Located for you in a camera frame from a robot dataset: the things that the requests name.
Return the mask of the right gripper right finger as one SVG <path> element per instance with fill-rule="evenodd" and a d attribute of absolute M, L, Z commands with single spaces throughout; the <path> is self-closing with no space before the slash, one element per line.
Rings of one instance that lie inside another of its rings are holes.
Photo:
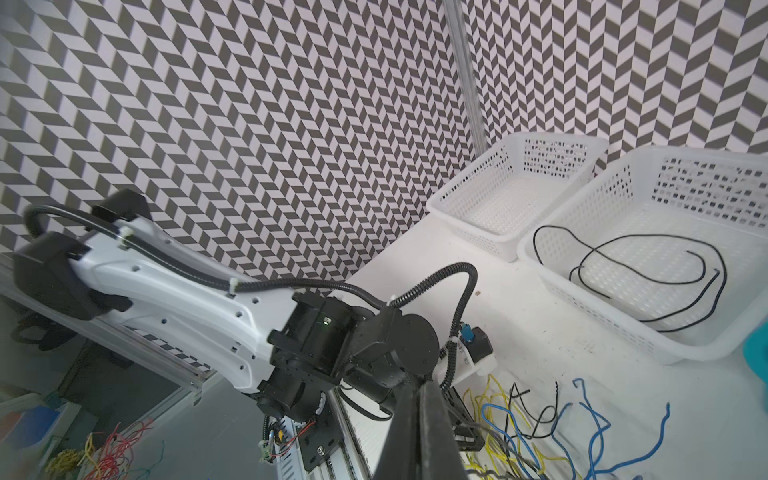
<path fill-rule="evenodd" d="M 420 479 L 467 479 L 441 391 L 432 381 L 419 389 L 419 471 Z"/>

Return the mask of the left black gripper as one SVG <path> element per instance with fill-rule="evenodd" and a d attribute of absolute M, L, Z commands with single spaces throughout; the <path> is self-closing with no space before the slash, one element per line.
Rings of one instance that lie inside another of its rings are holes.
<path fill-rule="evenodd" d="M 385 308 L 353 330 L 342 379 L 383 412 L 393 413 L 405 384 L 431 376 L 439 349 L 437 333 L 428 320 Z M 482 450 L 485 441 L 470 426 L 474 420 L 455 389 L 446 391 L 446 408 L 459 450 Z"/>

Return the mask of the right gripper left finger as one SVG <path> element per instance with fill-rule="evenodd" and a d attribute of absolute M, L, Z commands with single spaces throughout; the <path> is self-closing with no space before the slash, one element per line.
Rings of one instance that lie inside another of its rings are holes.
<path fill-rule="evenodd" d="M 373 478 L 416 479 L 419 474 L 418 388 L 407 384 L 397 396 L 391 425 Z"/>

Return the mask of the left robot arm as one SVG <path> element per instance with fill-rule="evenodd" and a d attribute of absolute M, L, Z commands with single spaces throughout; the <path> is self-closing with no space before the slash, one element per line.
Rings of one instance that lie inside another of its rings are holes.
<path fill-rule="evenodd" d="M 470 263 L 384 301 L 345 282 L 242 275 L 172 240 L 130 189 L 86 212 L 33 204 L 22 217 L 30 240 L 12 256 L 19 290 L 200 357 L 268 417 L 317 422 L 330 391 L 348 385 L 387 421 L 401 391 L 428 381 L 440 360 L 441 390 L 452 388 L 478 279 Z"/>

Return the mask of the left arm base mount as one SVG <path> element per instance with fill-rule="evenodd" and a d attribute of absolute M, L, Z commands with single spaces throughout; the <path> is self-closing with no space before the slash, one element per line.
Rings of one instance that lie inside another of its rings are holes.
<path fill-rule="evenodd" d="M 341 399 L 336 392 L 329 393 L 315 424 L 299 439 L 305 479 L 358 479 L 352 447 Z"/>

